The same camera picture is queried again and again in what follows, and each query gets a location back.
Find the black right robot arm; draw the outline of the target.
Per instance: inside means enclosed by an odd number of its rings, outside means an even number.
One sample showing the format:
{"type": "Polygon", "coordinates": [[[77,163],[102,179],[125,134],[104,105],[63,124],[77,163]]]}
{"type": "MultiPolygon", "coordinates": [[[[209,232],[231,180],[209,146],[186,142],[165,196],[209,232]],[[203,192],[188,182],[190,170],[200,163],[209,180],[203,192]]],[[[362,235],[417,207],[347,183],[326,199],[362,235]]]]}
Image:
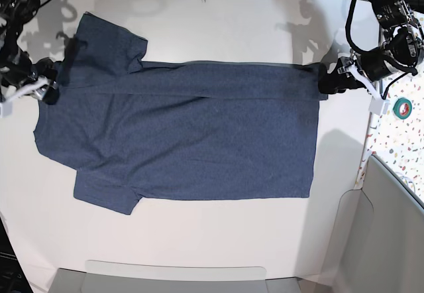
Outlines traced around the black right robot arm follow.
{"type": "Polygon", "coordinates": [[[34,63],[18,39],[24,25],[44,6],[41,0],[1,0],[1,86],[13,86],[15,96],[31,96],[54,105],[60,96],[57,70],[49,58],[34,63]]]}

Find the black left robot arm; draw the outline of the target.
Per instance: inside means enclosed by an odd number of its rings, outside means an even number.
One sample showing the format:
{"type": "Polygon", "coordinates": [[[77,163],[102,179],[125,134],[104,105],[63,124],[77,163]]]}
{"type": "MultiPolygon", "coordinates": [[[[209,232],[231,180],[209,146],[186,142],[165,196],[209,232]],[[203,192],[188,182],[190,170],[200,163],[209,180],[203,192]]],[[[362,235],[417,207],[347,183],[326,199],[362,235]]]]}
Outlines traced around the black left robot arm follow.
{"type": "Polygon", "coordinates": [[[423,62],[423,30],[406,0],[370,0],[372,10],[381,28],[383,41],[372,50],[357,46],[351,35],[351,26],[357,0],[351,0],[345,24],[350,56],[340,57],[335,69],[319,80],[323,94],[343,93],[348,89],[366,88],[376,99],[386,99],[389,86],[374,87],[394,74],[392,83],[410,74],[416,76],[423,62]]]}

